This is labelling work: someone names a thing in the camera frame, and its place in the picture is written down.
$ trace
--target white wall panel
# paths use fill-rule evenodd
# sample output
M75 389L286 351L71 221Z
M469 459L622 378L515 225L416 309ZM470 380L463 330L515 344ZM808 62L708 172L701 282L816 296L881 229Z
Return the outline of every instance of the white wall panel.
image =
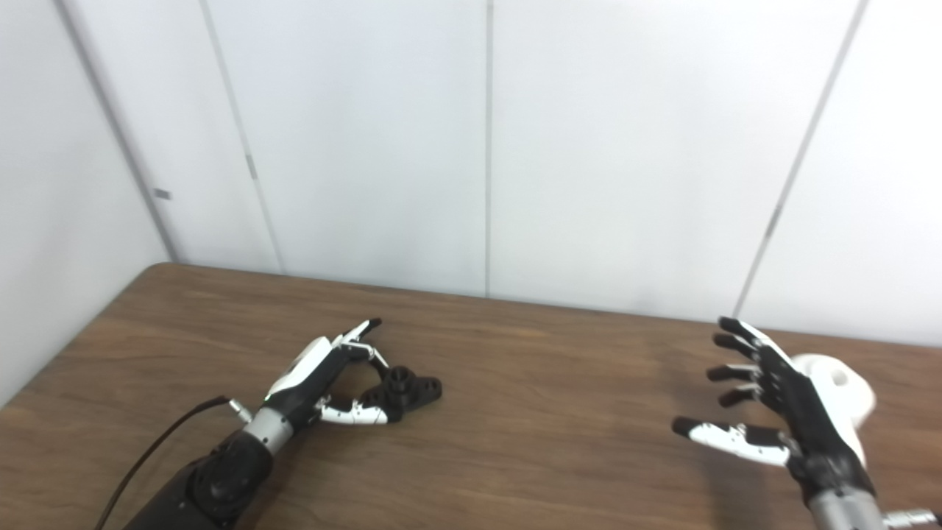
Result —
M873 0L742 316L942 345L942 3Z
M851 0L495 0L492 294L732 310Z
M164 247L52 2L0 0L0 406Z
M483 293L484 1L210 7L287 271Z
M180 259L278 272L199 2L68 2Z

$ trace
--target robotic arm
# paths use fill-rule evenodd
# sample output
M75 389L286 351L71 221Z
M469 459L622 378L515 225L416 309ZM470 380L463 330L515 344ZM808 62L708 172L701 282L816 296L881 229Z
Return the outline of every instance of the robotic arm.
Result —
M882 514L866 471L856 429L873 409L867 382L837 359L786 355L747 323L720 318L713 341L752 364L707 371L711 381L746 382L720 396L720 405L755 400L780 415L788 433L768 427L674 419L675 433L748 460L788 469L819 530L892 530L937 522L929 510Z
M268 391L254 416L230 402L246 425L209 455L187 464L130 521L125 530L232 528L271 473L275 455L318 420L346 424L398 422L442 395L434 377L390 368L363 336L380 319L361 323L333 340L312 341ZM360 398L340 403L328 393L350 363L368 362L381 383Z

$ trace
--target black cable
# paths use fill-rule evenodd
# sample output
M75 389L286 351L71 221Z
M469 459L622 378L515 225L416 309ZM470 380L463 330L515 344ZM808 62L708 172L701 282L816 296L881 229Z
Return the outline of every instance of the black cable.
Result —
M140 458L138 458L138 461L135 462L134 465L131 466L131 469L127 471L127 474L121 480L120 484L118 484L115 492L111 494L111 498L108 500L108 504L105 505L105 510L102 511L102 517L98 519L98 524L95 525L94 530L102 530L102 528L105 527L105 522L108 520L108 516L111 515L111 510L114 509L115 504L118 502L118 498L121 497L122 492L124 492L124 489L127 488L128 483L131 482L131 478L134 476L134 473L138 472L140 466L144 464L144 461L147 460L148 456L150 456L157 449L157 447L159 447L160 444L163 443L165 439L167 439L168 436L173 434L173 431L175 431L177 427L182 425L186 420L189 420L193 416L203 412L204 410L214 406L225 405L227 403L229 403L229 398L225 396L219 396L194 406L192 410L181 416L179 420L173 422L173 425L168 427L167 430L164 431L164 434L160 435L159 438L154 440L154 443L152 443L151 446L147 448L147 451L144 451L144 454L141 455Z

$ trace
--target wooden table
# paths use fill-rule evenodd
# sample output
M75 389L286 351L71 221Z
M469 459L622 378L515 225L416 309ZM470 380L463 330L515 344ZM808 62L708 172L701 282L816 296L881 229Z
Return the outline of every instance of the wooden table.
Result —
M368 317L393 364L443 399L382 427L319 424L279 455L240 528L812 528L778 469L710 452L673 415L777 424L721 410L704 370L733 359L714 327L613 313L158 265L0 410L0 528L88 529L144 448L196 403L260 397L311 339ZM884 508L942 506L942 356L773 333L840 356L872 384L862 432ZM337 383L356 395L364 367ZM238 423L199 416L123 495L120 528L184 463Z

